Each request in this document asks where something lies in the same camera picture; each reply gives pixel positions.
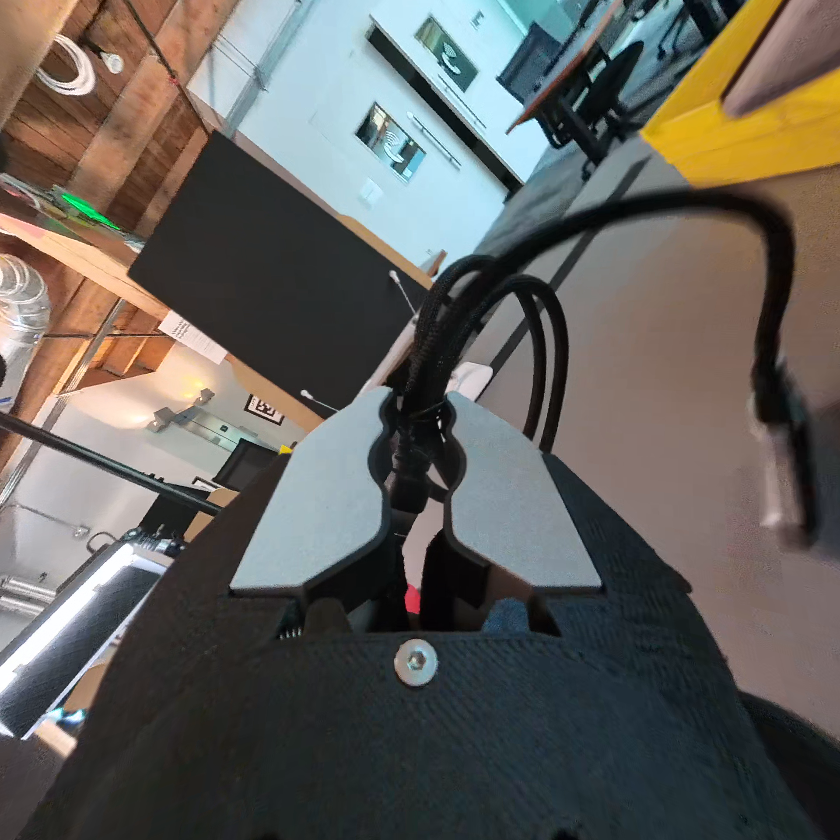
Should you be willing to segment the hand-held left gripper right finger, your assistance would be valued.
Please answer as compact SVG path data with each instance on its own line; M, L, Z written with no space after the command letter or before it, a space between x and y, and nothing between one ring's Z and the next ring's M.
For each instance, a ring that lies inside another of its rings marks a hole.
M455 476L444 533L468 561L544 594L594 593L602 578L551 475L523 433L463 395L447 394L444 441Z

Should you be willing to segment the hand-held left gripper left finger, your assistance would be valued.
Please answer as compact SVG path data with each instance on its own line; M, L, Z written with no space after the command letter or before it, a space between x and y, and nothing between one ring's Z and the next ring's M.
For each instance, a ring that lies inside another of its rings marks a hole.
M380 385L289 457L230 582L232 595L375 599L396 572L391 441L396 398Z

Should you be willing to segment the yellow plastic bin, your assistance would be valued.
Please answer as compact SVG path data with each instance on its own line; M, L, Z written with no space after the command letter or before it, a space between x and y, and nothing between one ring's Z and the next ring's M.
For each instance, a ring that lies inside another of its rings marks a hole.
M750 1L642 128L693 186L839 161L839 2Z

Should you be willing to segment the white paper notice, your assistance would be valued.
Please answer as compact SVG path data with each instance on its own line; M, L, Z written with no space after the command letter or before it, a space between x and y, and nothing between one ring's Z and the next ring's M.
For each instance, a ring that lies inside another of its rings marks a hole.
M226 349L174 311L167 313L158 330L214 364L221 364L227 358Z

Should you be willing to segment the black boom pole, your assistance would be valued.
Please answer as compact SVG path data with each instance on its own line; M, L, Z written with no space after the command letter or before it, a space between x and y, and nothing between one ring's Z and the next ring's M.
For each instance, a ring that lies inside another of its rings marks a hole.
M222 508L208 499L202 499L187 492L177 489L164 481L157 480L152 475L124 465L113 458L102 455L92 449L73 443L59 435L37 427L22 419L7 414L1 415L1 428L4 432L15 434L27 441L39 444L62 455L75 459L84 465L93 467L102 472L110 474L127 481L132 485L140 487L149 492L161 496L169 501L183 505L195 512L202 512L215 517Z

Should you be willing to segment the led light panel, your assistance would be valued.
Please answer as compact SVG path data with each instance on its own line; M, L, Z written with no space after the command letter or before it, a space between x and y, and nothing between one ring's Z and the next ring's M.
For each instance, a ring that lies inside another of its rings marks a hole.
M126 542L95 553L1 654L2 735L30 737L126 629L172 558Z

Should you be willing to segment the green exit sign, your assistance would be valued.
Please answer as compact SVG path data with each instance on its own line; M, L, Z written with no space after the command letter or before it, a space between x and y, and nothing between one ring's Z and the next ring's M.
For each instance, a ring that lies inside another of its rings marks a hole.
M116 235L123 236L126 234L123 228L99 212L88 201L68 192L64 187L53 185L49 190L49 196L59 210L79 222L103 229L106 228Z

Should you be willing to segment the wooden office desk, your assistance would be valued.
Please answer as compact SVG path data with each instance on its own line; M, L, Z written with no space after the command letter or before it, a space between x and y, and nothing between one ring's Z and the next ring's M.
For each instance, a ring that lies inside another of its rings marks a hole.
M575 105L585 94L584 81L592 81L596 72L612 61L610 46L602 40L616 20L627 12L622 1L597 2L584 23L579 23L568 45L552 68L541 78L534 92L524 102L522 111L507 127L509 135L520 126L535 121L555 149L565 136L591 160L599 162L604 153L592 128L581 118Z

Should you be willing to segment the black office chair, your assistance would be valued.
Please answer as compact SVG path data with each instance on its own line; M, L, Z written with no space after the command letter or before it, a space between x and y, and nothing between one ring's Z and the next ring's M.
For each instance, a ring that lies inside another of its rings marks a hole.
M593 134L598 147L608 153L613 141L627 141L633 129L621 94L644 52L644 42L636 40L611 59L589 86L577 115Z

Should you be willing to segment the silver air duct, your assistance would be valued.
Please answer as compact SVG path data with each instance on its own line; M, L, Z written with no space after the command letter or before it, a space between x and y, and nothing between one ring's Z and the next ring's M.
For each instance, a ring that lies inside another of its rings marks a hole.
M49 330L51 303L43 277L15 255L1 255L1 411L17 401L39 342Z

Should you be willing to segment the framed wall picture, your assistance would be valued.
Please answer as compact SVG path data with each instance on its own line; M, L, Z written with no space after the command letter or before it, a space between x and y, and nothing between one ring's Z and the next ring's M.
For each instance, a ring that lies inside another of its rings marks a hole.
M355 138L401 182L409 183L426 158L426 151L374 101L360 121Z
M433 15L428 15L415 39L434 57L459 91L467 91L478 76L478 68Z

